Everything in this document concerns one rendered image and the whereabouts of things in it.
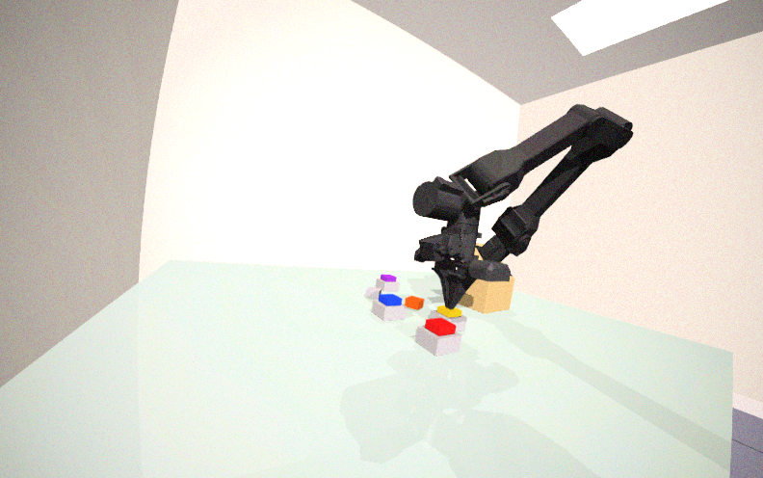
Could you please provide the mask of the red button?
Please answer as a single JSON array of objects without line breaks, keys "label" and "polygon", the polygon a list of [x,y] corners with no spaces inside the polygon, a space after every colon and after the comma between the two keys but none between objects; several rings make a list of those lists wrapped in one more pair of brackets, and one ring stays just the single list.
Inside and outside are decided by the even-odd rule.
[{"label": "red button", "polygon": [[461,337],[452,323],[432,318],[417,326],[415,342],[437,357],[459,352]]}]

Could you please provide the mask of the yellow button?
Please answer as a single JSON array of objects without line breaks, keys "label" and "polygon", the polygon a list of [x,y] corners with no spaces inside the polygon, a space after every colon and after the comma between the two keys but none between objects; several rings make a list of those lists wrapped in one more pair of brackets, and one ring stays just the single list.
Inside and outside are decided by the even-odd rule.
[{"label": "yellow button", "polygon": [[445,306],[438,306],[437,310],[431,310],[430,319],[443,318],[456,326],[456,332],[465,331],[467,317],[461,315],[462,310],[454,308],[450,310]]}]

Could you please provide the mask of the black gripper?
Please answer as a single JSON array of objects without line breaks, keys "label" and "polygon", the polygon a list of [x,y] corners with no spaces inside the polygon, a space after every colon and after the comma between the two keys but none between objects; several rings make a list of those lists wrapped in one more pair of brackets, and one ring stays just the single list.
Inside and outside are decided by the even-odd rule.
[{"label": "black gripper", "polygon": [[479,256],[474,255],[477,238],[482,238],[483,235],[482,232],[478,232],[478,226],[459,223],[446,223],[446,226],[447,232],[450,233],[455,233],[456,227],[461,227],[466,242],[465,257],[449,256],[432,267],[439,277],[446,308],[454,309],[476,279],[489,282],[510,281],[511,271],[508,264],[479,260]]}]

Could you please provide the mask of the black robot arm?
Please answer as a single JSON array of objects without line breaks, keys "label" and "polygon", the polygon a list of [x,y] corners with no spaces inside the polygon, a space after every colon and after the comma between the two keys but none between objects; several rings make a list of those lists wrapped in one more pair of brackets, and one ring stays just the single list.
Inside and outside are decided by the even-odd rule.
[{"label": "black robot arm", "polygon": [[[481,247],[483,260],[501,262],[510,253],[524,253],[539,229],[540,216],[581,176],[593,162],[606,159],[633,137],[632,122],[610,110],[575,104],[559,119],[544,126],[510,149],[498,149],[449,175],[418,185],[412,199],[414,212],[447,223],[479,226],[482,207],[506,199],[525,174],[570,147],[523,204],[509,206],[491,230],[494,234]],[[476,189],[465,181],[465,179]],[[449,256],[465,257],[466,242],[461,227],[419,240],[421,258],[440,262]]]}]

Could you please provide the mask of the purple button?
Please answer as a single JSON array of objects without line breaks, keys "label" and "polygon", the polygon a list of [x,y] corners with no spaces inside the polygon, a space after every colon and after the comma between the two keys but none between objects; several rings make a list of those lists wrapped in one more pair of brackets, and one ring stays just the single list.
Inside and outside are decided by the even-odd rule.
[{"label": "purple button", "polygon": [[381,278],[376,280],[376,288],[380,288],[383,292],[399,292],[399,287],[400,282],[391,275],[381,275]]}]

